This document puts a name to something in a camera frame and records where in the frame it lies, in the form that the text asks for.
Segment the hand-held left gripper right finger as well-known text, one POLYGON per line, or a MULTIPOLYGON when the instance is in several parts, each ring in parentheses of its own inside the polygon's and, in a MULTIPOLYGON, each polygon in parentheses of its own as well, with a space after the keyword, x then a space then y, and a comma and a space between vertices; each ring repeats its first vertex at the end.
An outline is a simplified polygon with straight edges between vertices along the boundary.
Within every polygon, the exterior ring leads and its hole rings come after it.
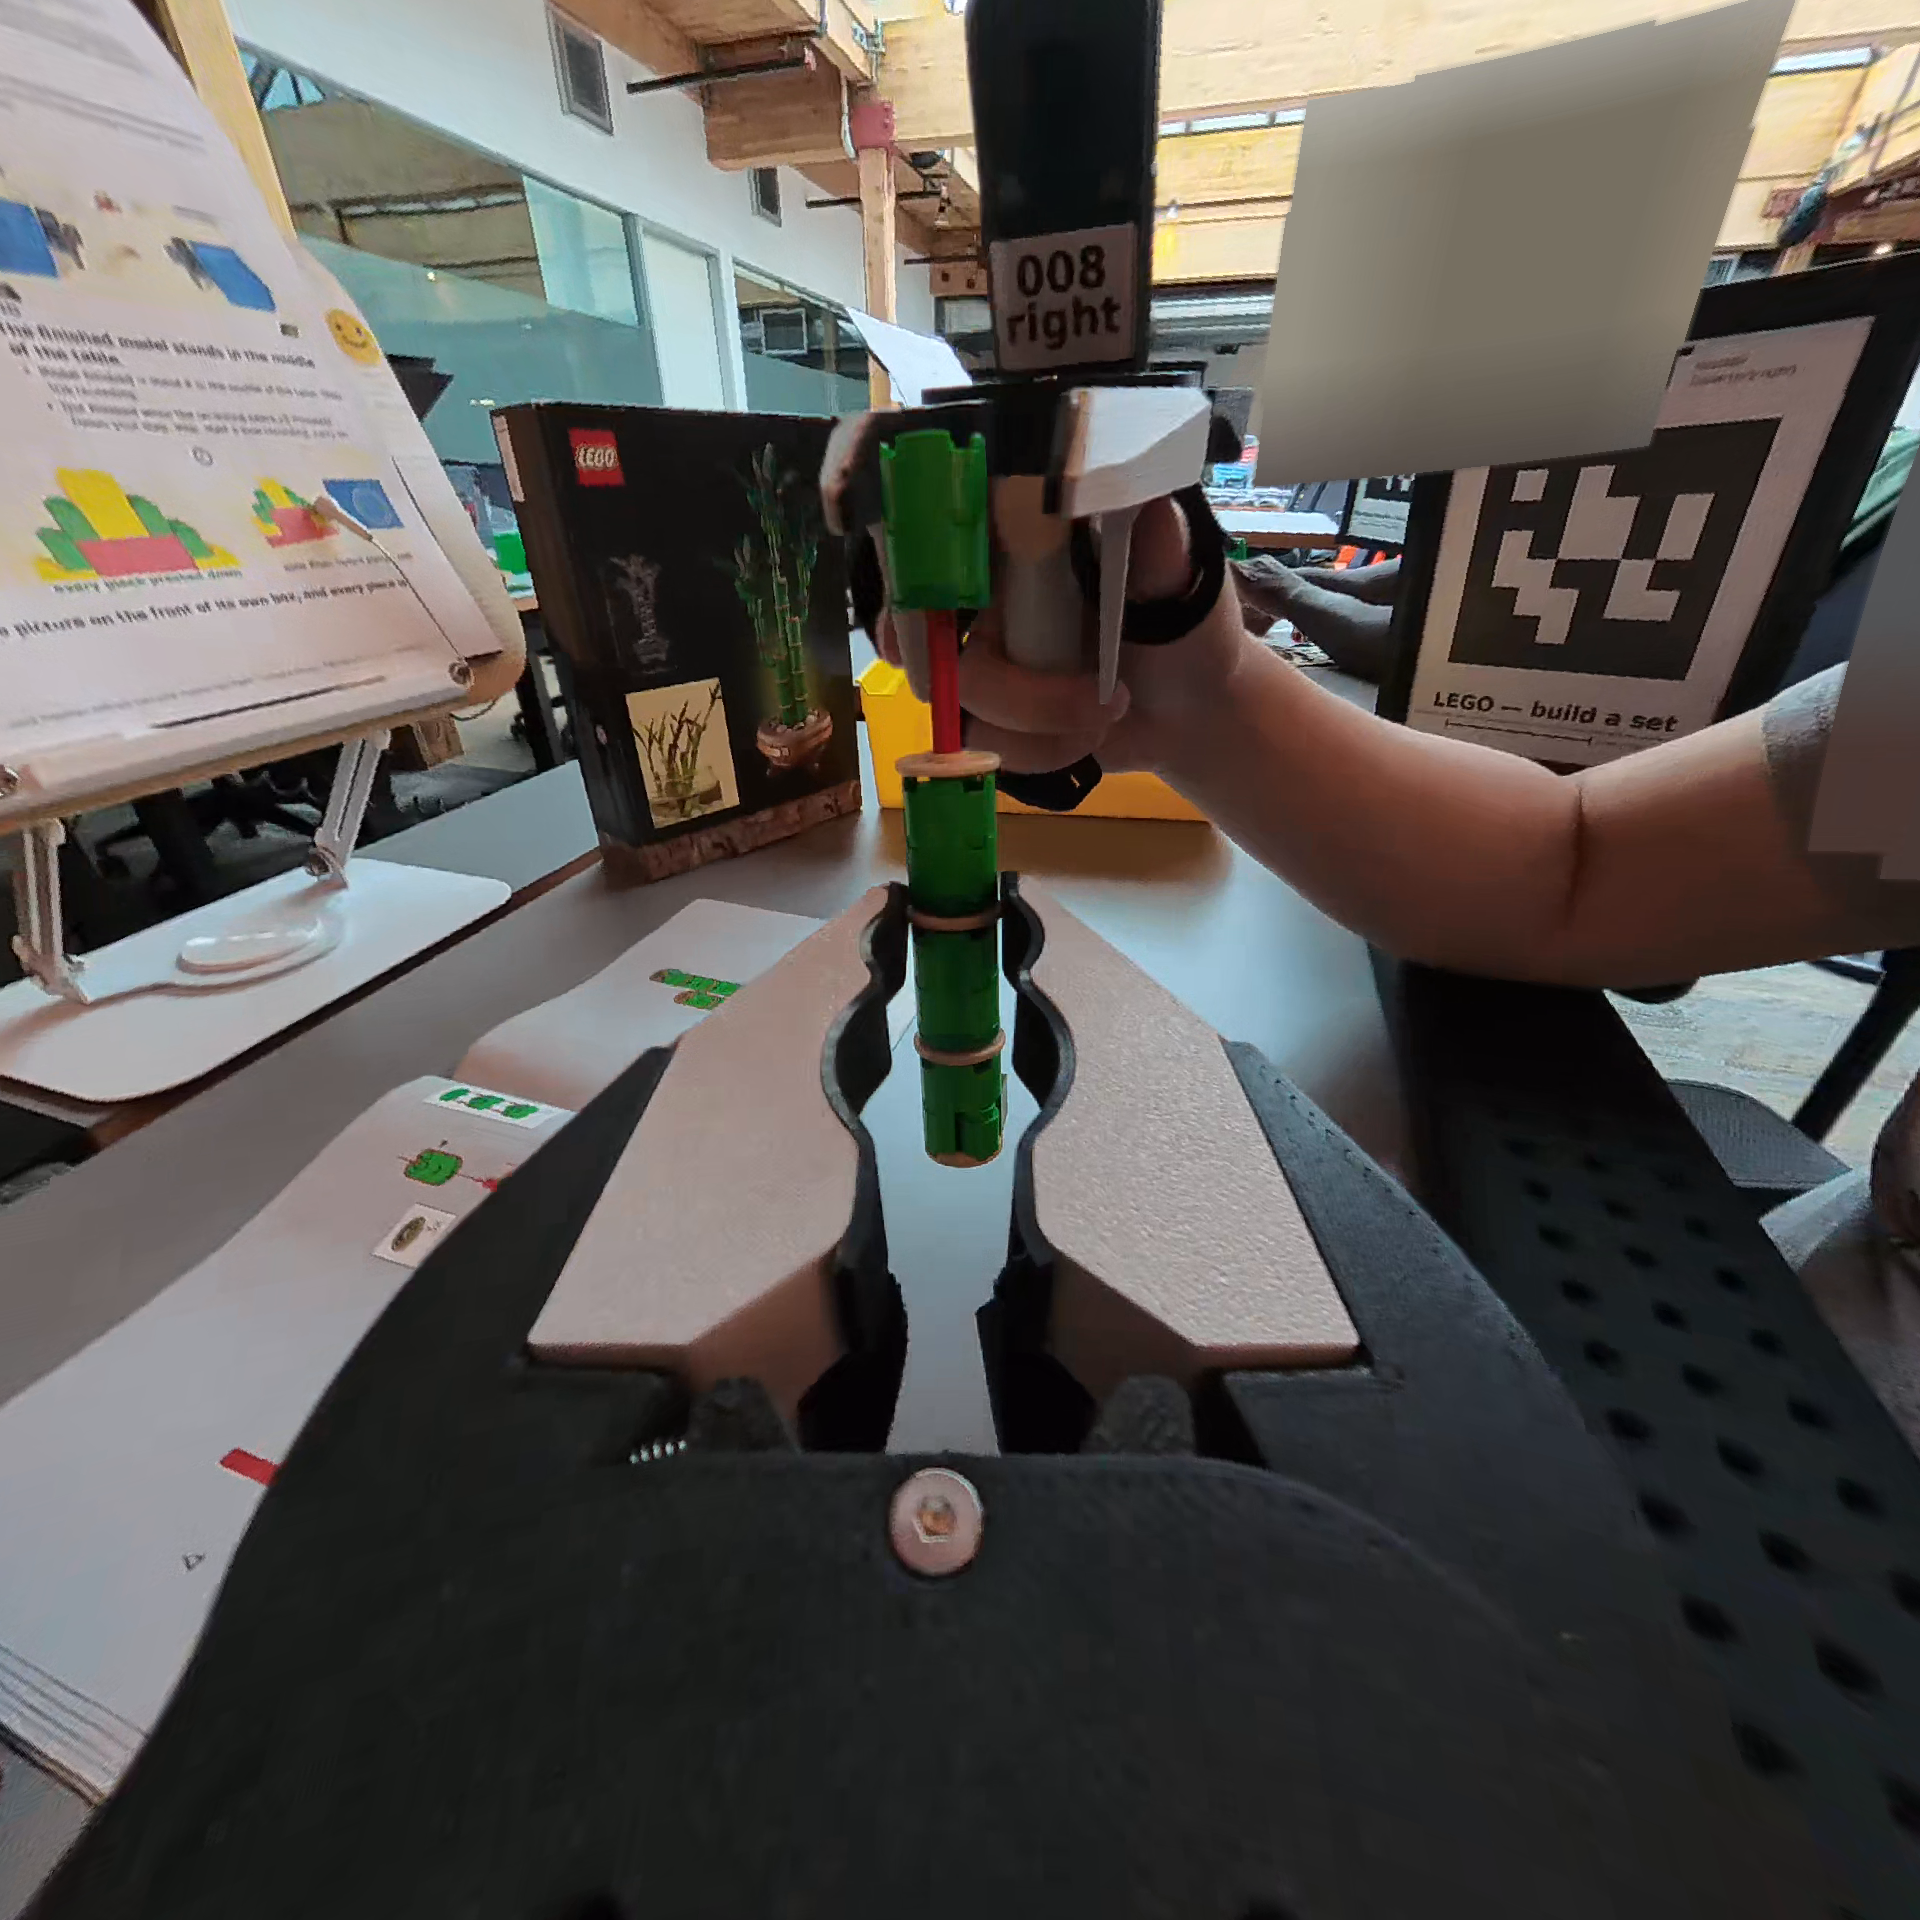
POLYGON ((1000 1448, 1080 1448, 1133 1377, 1178 1402, 1226 1373, 1359 1354, 1224 1039, 1061 900, 999 882, 1014 1150, 1006 1265, 980 1310, 1000 1448))

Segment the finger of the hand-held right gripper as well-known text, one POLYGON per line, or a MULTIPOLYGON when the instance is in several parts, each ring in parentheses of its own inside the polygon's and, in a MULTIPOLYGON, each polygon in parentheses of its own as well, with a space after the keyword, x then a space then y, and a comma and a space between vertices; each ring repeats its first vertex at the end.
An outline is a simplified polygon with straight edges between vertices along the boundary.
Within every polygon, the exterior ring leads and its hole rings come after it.
POLYGON ((1070 389, 1052 511, 1084 521, 1202 481, 1210 398, 1199 389, 1070 389))
POLYGON ((823 522, 836 537, 863 537, 884 522, 879 495, 879 414, 834 422, 821 466, 823 522))

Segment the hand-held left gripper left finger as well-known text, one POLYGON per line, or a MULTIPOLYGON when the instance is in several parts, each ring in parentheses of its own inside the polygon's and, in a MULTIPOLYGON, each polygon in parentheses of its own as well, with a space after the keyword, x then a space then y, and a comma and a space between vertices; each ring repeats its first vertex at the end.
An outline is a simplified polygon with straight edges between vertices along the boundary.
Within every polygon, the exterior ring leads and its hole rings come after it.
POLYGON ((805 1447, 884 1448, 904 1308, 862 1113, 904 961, 904 886, 872 886, 674 1044, 530 1354, 753 1380, 805 1447))

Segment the green cylinder brick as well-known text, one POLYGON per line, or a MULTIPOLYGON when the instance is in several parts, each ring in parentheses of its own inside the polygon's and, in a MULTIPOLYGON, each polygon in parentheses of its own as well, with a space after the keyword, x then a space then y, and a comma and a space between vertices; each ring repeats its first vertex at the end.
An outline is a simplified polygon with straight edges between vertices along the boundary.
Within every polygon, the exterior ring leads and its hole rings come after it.
POLYGON ((879 445, 886 586, 902 609, 975 609, 991 601, 989 449, 917 426, 879 445))

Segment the green bamboo stalk red axle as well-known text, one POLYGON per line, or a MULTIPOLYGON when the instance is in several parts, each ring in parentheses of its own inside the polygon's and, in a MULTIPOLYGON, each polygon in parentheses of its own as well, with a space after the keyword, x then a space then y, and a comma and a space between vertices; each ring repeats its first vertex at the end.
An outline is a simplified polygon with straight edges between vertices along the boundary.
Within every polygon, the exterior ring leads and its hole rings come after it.
POLYGON ((1002 1133, 999 760, 964 743, 958 612, 925 612, 925 654, 929 749, 897 760, 924 1145, 980 1167, 1002 1133))

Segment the person's right forearm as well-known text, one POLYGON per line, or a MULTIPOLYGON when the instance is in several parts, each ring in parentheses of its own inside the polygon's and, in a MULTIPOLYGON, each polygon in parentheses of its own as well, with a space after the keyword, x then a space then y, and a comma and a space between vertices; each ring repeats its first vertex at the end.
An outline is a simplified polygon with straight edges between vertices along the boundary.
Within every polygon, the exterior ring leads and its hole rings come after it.
POLYGON ((1159 719, 1159 767, 1332 921, 1434 968, 1647 990, 1909 942, 1885 886, 1814 863, 1756 712, 1550 775, 1241 644, 1159 719))

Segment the grey desk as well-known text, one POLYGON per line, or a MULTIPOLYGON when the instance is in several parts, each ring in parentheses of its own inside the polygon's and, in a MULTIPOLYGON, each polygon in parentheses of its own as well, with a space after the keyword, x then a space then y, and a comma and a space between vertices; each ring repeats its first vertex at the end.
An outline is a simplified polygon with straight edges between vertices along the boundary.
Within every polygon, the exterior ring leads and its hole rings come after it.
MULTIPOLYGON (((394 833, 375 856, 479 872, 510 908, 5 1209, 2 1394, 12 1400, 237 1233, 367 1106, 524 1008, 589 977, 695 895, 830 919, 897 870, 892 814, 863 810, 695 872, 599 870, 578 767, 394 833)), ((1014 816, 1000 856, 1130 954, 1220 1036, 1246 1039, 1392 1170, 1401 1080, 1364 946, 1199 822, 1014 816)), ((896 1450, 993 1450, 975 1308, 1002 1262, 1008 1157, 920 1154, 902 1053, 865 1108, 908 1312, 896 1450)))

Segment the person's right hand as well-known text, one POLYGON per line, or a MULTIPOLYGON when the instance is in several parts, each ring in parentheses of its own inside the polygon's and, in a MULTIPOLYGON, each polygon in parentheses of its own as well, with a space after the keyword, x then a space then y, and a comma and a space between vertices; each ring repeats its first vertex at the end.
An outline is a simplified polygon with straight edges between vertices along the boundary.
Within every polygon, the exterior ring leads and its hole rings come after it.
POLYGON ((1000 770, 1020 776, 1094 759, 1104 773, 1184 778, 1208 757, 1236 672, 1268 665, 1234 576, 1224 572, 1215 586, 1207 585, 1202 545, 1213 533, 1210 514, 1176 495, 1156 498, 1135 516, 1126 607, 1199 616, 1172 641, 1124 641, 1111 695, 1098 692, 1092 669, 1049 673, 1009 660, 1000 602, 977 609, 952 672, 961 743, 996 753, 1000 770))

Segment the black bamboo toy box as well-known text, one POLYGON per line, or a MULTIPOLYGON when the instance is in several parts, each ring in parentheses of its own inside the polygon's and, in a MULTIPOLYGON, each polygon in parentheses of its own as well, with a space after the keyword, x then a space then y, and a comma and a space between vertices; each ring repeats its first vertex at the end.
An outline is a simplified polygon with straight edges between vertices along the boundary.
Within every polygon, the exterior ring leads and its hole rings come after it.
POLYGON ((666 880, 858 814, 821 415, 490 415, 608 863, 666 880))

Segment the open instruction booklet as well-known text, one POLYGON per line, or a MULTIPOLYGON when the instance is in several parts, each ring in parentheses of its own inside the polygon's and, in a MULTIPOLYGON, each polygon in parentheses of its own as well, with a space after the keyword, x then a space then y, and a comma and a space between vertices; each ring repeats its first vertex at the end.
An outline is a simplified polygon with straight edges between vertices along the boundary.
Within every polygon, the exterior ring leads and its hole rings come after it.
POLYGON ((817 928, 698 897, 353 1118, 221 1248, 2 1413, 2 1720, 87 1802, 143 1745, 257 1498, 438 1240, 642 1052, 817 928))

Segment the white document stand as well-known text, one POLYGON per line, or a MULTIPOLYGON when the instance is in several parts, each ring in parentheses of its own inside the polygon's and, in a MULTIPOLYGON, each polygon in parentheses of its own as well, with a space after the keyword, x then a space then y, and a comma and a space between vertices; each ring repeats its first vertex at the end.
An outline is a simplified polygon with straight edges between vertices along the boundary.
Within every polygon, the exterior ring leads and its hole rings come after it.
POLYGON ((508 900, 501 880, 352 860, 388 733, 508 690, 520 669, 519 618, 472 527, 470 537, 474 548, 464 534, 438 527, 454 560, 472 550, 487 557, 484 582, 472 592, 487 601, 503 647, 481 662, 454 657, 470 679, 454 701, 353 725, 344 733, 280 741, 237 759, 198 759, 87 792, 28 796, 24 809, 13 806, 18 792, 5 765, 5 850, 15 856, 13 953, 23 968, 23 977, 5 988, 5 1086, 87 1106, 181 1088, 508 900), (340 745, 343 753, 318 841, 301 855, 300 870, 81 957, 65 951, 56 852, 64 830, 81 814, 329 745, 340 745))

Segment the black white marker sign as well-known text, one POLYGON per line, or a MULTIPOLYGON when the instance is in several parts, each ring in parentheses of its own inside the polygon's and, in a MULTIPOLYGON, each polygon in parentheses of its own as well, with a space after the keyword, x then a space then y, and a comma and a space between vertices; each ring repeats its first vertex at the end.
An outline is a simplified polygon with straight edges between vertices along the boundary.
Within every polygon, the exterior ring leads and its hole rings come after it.
POLYGON ((1418 476, 1381 718, 1565 773, 1759 706, 1916 354, 1913 249, 1729 281, 1647 444, 1418 476))

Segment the black perforated mat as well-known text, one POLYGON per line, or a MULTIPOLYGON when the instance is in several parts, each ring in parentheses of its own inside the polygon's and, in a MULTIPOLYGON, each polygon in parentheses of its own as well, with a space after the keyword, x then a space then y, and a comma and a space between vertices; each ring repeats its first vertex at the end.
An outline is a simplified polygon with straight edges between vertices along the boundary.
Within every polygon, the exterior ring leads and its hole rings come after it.
POLYGON ((1918 1916, 1916 1455, 1599 991, 1370 953, 1429 1209, 1614 1450, 1734 1745, 1918 1916))

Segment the printed instruction sheet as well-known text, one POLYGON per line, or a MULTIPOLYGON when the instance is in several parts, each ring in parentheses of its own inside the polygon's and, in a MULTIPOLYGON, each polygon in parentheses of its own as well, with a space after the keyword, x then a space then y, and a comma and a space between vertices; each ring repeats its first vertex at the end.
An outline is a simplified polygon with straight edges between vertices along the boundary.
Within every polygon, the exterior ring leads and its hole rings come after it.
POLYGON ((487 557, 132 4, 5 4, 2 161, 13 809, 460 698, 487 557))

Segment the wooden post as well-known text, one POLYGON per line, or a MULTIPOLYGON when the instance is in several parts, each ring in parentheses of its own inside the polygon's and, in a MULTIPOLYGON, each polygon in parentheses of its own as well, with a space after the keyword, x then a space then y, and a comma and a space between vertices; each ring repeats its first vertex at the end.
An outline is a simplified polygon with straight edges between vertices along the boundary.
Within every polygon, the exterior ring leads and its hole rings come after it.
POLYGON ((856 167, 862 260, 872 319, 896 321, 896 110, 882 97, 862 97, 847 110, 847 134, 856 167))

